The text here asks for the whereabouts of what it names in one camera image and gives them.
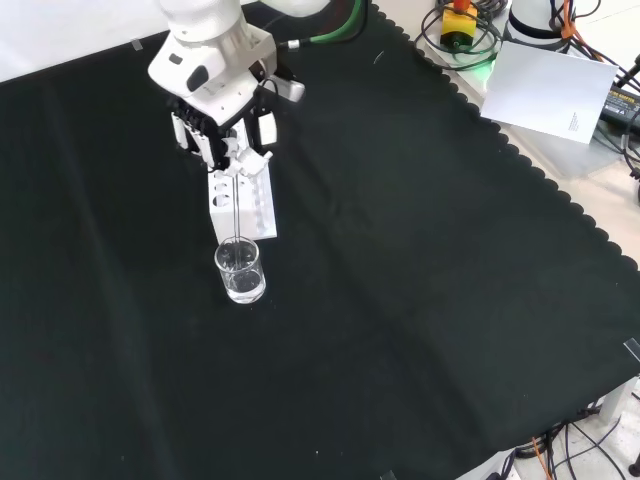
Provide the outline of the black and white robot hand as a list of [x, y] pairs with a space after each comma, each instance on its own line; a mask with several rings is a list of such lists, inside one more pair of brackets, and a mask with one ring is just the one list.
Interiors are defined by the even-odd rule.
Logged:
[[178, 70], [171, 120], [178, 146], [211, 171], [255, 177], [273, 156], [260, 143], [259, 103], [267, 71], [258, 61], [234, 79], [211, 85], [205, 66]]

